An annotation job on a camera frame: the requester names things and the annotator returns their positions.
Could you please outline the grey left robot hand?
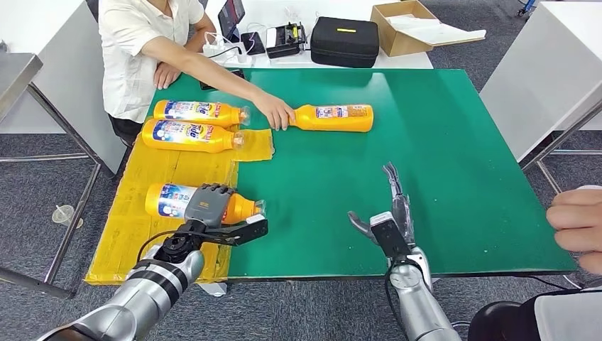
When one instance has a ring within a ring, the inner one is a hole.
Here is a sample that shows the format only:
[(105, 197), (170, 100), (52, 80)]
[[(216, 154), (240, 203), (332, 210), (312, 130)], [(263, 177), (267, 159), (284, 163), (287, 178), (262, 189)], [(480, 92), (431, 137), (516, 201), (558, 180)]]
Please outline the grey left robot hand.
[(202, 184), (185, 208), (185, 222), (196, 220), (208, 228), (221, 227), (222, 217), (235, 192), (236, 188), (224, 184)]

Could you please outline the person's right hand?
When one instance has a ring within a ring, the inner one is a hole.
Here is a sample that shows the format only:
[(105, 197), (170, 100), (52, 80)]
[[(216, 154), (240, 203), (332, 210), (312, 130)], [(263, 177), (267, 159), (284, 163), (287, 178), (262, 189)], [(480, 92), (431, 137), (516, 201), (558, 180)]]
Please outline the person's right hand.
[(295, 111), (283, 100), (267, 92), (257, 94), (251, 101), (276, 131), (286, 131), (295, 122)]

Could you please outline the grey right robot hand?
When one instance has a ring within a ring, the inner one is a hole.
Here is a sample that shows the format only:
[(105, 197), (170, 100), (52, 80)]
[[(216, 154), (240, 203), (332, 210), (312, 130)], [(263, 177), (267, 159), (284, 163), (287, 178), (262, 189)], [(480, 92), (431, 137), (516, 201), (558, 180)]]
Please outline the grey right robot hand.
[[(415, 246), (415, 235), (412, 216), (410, 213), (410, 199), (403, 192), (397, 168), (389, 161), (382, 167), (388, 177), (392, 195), (390, 213), (397, 223), (398, 229), (410, 248)], [(377, 239), (370, 229), (370, 224), (362, 222), (353, 211), (347, 213), (351, 224), (364, 236), (368, 237), (374, 244), (378, 245)]]

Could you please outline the person's left hand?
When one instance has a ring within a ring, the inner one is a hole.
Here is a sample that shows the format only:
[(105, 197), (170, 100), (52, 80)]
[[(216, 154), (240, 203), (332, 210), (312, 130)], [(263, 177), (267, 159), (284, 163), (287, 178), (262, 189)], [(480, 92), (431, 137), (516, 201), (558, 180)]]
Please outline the person's left hand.
[(180, 75), (181, 71), (176, 67), (159, 62), (154, 72), (153, 84), (157, 90), (164, 90), (174, 83)]

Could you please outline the person's hand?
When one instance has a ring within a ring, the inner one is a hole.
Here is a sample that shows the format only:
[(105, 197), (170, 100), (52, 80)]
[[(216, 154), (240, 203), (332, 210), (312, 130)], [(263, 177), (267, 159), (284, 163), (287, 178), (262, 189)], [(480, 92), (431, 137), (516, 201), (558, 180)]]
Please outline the person's hand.
[(601, 274), (601, 186), (564, 191), (552, 200), (546, 218), (563, 249), (579, 254), (579, 266)]

